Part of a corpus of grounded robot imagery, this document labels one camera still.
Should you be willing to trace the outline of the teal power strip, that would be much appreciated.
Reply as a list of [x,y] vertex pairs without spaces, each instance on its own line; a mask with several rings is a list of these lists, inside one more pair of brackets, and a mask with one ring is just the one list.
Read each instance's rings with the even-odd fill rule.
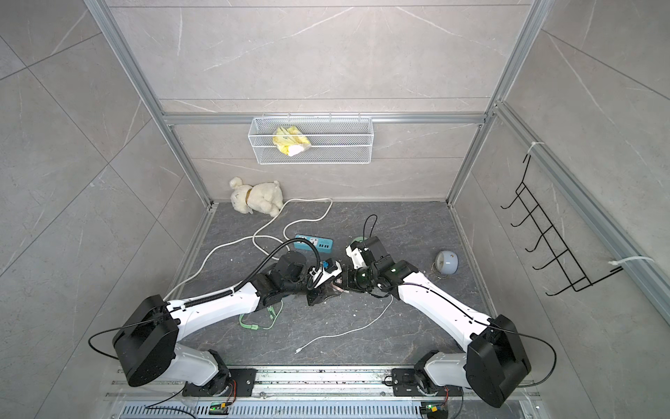
[[[315,247],[319,253],[331,254],[333,252],[333,240],[325,237],[314,237],[308,235],[297,234],[296,238],[302,238],[309,241],[313,247]],[[310,251],[310,246],[305,242],[294,242],[294,248],[296,250],[305,250]]]

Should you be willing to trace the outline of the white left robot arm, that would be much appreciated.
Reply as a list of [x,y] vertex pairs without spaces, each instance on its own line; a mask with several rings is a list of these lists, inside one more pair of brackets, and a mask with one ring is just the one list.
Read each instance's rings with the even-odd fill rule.
[[[315,256],[316,276],[307,279],[306,257],[288,251],[262,269],[282,248],[306,244]],[[212,293],[185,300],[164,300],[160,295],[145,298],[125,324],[94,333],[87,344],[97,354],[120,363],[127,383],[141,387],[159,378],[207,387],[228,379],[221,356],[214,350],[199,351],[180,341],[196,331],[240,314],[272,306],[284,297],[313,288],[323,267],[318,248],[308,239],[296,237],[275,248],[245,279]]]

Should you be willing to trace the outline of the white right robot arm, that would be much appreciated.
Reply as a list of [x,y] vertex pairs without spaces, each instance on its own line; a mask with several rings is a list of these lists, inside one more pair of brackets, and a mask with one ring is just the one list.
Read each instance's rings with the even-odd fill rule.
[[460,354],[433,350],[414,366],[414,383],[425,396],[435,396],[453,387],[472,390],[488,405],[499,408],[517,389],[543,384],[528,382],[532,370],[524,348],[525,335],[514,322],[495,318],[466,306],[435,285],[406,260],[393,260],[373,234],[377,215],[363,224],[362,236],[345,253],[353,271],[347,286],[375,298],[391,297],[422,312],[446,331],[462,349]]

